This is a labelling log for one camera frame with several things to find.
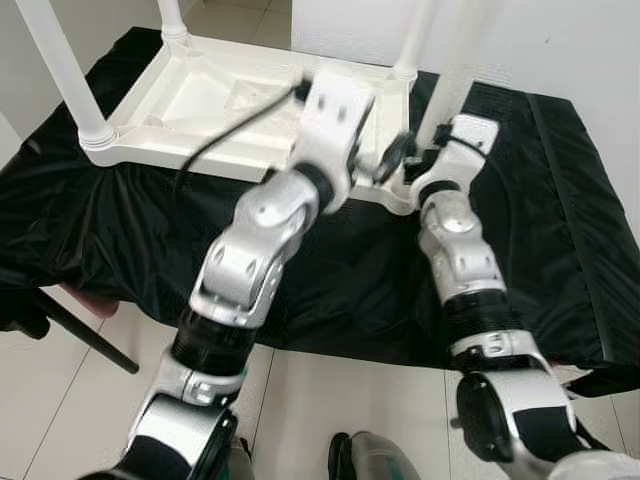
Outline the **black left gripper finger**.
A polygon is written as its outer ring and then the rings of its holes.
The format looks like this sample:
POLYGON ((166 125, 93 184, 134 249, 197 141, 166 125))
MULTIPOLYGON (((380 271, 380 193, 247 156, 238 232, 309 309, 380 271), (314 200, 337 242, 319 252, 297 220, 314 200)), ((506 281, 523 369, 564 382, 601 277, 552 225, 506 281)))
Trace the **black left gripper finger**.
POLYGON ((376 184, 383 186, 406 161, 416 156, 416 134, 412 131, 398 133, 380 156, 378 168, 376 168, 376 184))

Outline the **white plastic table top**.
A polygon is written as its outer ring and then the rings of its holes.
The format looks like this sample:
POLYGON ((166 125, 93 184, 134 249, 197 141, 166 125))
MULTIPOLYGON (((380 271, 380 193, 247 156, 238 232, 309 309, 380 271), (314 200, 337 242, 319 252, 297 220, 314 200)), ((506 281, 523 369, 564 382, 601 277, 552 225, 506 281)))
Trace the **white plastic table top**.
MULTIPOLYGON (((410 79, 392 68, 219 38, 189 37, 188 46, 161 46, 122 102, 106 118, 116 132, 108 147, 87 154, 92 164, 138 163, 177 169, 196 148, 296 83, 303 73, 339 70, 376 95, 360 138, 361 160, 380 157, 396 134, 410 128, 410 79)), ((302 108, 285 105, 234 134, 198 160, 195 173, 259 182, 282 169, 296 137, 302 108)), ((352 198, 410 214, 408 186, 397 172, 384 186, 357 180, 352 198)))

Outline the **black table cloth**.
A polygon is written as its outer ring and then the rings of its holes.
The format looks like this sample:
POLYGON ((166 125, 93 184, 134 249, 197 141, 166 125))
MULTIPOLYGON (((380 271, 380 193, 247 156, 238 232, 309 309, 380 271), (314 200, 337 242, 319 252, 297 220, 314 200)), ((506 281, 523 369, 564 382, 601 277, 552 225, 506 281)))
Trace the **black table cloth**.
MULTIPOLYGON (((472 206, 515 316, 557 364, 640 364, 639 251, 572 102, 479 83, 467 113, 500 122, 472 206)), ((59 106, 0 169, 0 289, 65 283, 172 325, 241 180, 193 174, 179 196, 160 166, 95 166, 59 106)), ((407 366, 448 365, 448 326, 419 221, 348 201, 288 262, 259 343, 407 366)))

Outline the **grey robot right leg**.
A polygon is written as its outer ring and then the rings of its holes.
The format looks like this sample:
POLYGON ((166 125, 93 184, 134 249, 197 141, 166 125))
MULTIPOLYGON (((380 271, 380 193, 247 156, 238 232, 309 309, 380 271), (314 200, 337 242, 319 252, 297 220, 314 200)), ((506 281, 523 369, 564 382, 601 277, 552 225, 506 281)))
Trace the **grey robot right leg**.
POLYGON ((371 431, 339 431, 330 440, 328 480, 421 480, 410 458, 392 440, 371 431))

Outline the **grey robot leg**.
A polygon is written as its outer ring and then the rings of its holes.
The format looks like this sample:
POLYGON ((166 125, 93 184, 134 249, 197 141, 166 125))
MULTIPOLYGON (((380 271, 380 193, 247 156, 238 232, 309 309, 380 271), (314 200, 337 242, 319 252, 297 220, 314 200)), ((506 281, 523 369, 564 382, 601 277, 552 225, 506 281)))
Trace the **grey robot leg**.
POLYGON ((232 440, 227 449, 227 462, 219 480, 255 480, 252 454, 248 451, 247 440, 232 440))
POLYGON ((339 431, 330 440, 328 480, 421 480, 410 458, 392 440, 371 431, 339 431))

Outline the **black metal table leg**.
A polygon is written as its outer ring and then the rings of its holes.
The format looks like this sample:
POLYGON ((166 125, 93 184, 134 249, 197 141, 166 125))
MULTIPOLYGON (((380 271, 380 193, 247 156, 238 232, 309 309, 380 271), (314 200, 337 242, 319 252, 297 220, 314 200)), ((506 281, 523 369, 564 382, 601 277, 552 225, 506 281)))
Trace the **black metal table leg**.
POLYGON ((598 398, 631 392, 640 388, 640 367, 616 365, 594 369, 588 375, 568 381, 567 392, 585 398, 598 398))
POLYGON ((83 340, 93 351, 99 352, 105 358, 109 358, 110 361, 113 361, 116 366, 122 367, 128 374, 137 374, 140 371, 140 366, 137 365, 136 361, 119 351, 109 340, 101 337, 95 329, 82 323, 76 315, 73 315, 67 308, 56 302, 54 297, 49 296, 44 291, 40 291, 33 294, 33 302, 55 324, 67 330, 74 338, 83 340))

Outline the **grey robot left leg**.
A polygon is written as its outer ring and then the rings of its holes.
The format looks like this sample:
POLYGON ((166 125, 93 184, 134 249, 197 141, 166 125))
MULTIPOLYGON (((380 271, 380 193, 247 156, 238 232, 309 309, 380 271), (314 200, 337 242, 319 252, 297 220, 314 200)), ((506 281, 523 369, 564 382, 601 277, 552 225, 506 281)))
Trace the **grey robot left leg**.
POLYGON ((255 480, 252 454, 248 451, 247 440, 232 440, 227 449, 227 462, 219 480, 255 480))

